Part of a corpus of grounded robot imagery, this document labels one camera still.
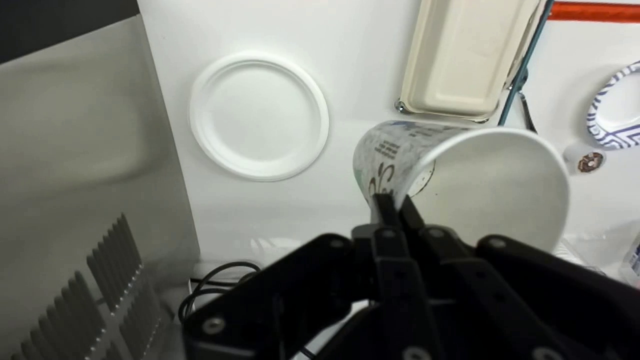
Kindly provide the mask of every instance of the black cable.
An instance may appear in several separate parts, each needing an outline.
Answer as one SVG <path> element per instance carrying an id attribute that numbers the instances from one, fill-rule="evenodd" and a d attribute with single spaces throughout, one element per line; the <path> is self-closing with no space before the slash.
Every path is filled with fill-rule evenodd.
<path id="1" fill-rule="evenodd" d="M 211 278 L 214 277 L 215 275 L 219 274 L 220 272 L 229 269 L 229 268 L 235 268 L 235 267 L 248 267 L 251 268 L 253 270 L 255 270 L 254 272 L 250 272 L 248 274 L 244 274 L 240 280 L 238 280 L 238 282 L 223 282 L 223 281 L 212 281 Z M 193 292 L 191 294 L 189 294 L 189 296 L 187 296 L 186 298 L 184 298 L 184 300 L 180 303 L 180 306 L 178 307 L 178 319 L 180 320 L 180 323 L 184 323 L 184 320 L 189 316 L 190 312 L 191 312 L 191 308 L 193 307 L 193 303 L 195 301 L 195 299 L 199 296 L 202 295 L 208 295 L 208 294 L 223 294 L 226 293 L 229 289 L 225 289 L 225 288 L 207 288 L 207 289 L 203 289 L 203 287 L 205 285 L 213 285 L 213 286 L 224 286 L 224 287 L 233 287 L 241 282 L 245 282 L 248 279 L 250 279 L 251 277 L 253 277 L 257 272 L 260 271 L 260 267 L 256 264 L 253 263 L 249 263 L 247 261 L 234 261 L 231 263 L 227 263 L 221 266 L 218 266 L 217 268 L 211 270 L 207 275 L 205 275 L 205 277 L 203 277 L 202 279 L 196 279 L 196 278 L 190 278 L 189 280 L 191 282 L 197 282 L 198 285 L 196 286 L 195 289 L 193 289 Z M 309 359 L 314 359 L 316 357 L 316 355 L 311 352 L 309 349 L 307 349 L 306 347 L 302 347 L 300 349 L 300 352 L 308 357 Z"/>

